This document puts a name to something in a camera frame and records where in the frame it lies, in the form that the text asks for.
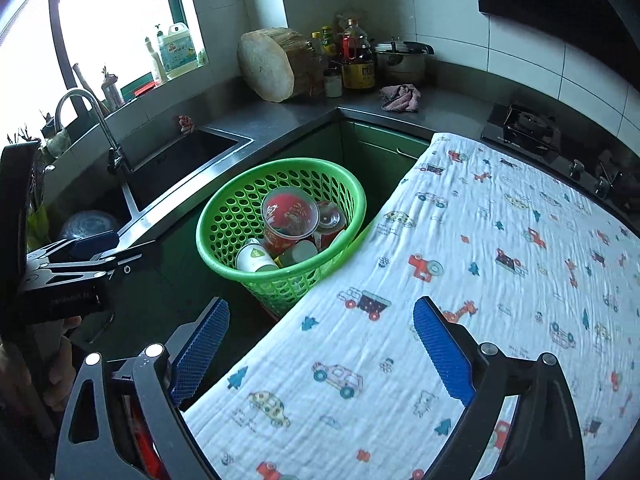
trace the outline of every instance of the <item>dish rag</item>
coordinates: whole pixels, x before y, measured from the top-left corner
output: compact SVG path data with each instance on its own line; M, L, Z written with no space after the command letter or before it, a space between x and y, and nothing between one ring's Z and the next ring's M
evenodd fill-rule
M413 85L385 86L380 89L385 112L417 112L420 92Z

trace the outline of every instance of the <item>laundry basket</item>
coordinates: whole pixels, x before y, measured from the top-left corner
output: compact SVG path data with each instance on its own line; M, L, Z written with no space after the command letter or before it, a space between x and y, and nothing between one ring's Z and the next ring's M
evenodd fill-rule
M331 200L347 216L346 231L326 250L302 263L267 272L236 269L236 254L248 238L261 238L260 206L272 189L299 187L316 201ZM242 283L277 317L284 316L306 292L339 266L358 233L367 200L358 180L343 167L317 158L275 160L235 177L205 206L196 229L203 261L217 274Z

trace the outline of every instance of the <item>pressure cooker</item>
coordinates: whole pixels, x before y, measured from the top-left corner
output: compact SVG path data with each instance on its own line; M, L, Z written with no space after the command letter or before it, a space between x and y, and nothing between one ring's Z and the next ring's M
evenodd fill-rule
M421 85L425 79L428 56L433 54L431 45L395 38L374 46L376 69L380 78L386 83L397 85Z

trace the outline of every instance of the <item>kitchen countertop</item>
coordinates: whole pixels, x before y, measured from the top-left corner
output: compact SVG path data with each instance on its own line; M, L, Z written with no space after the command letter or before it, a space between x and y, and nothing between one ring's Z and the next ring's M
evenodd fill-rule
M443 89L423 91L417 113L385 112L380 105L377 91L350 93L337 99L295 98L281 104L252 96L245 105L201 125L201 129L212 130L213 133L228 132L247 137L251 142L190 174L135 215L121 229L120 244L116 250L155 239L224 183L326 124L348 119L423 139L431 139L435 132L451 132L480 140L494 107L493 102ZM506 153L522 159L514 153ZM630 225L619 210L612 210L610 203L604 206Z

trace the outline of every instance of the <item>cabinet handle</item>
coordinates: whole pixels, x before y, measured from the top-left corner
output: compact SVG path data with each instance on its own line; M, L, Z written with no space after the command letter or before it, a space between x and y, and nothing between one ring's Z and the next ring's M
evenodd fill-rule
M413 155L409 155L408 153L405 153L402 150L400 150L400 148L396 148L396 153L398 155L405 156L406 158L410 158L411 160L418 160L418 157L413 156Z

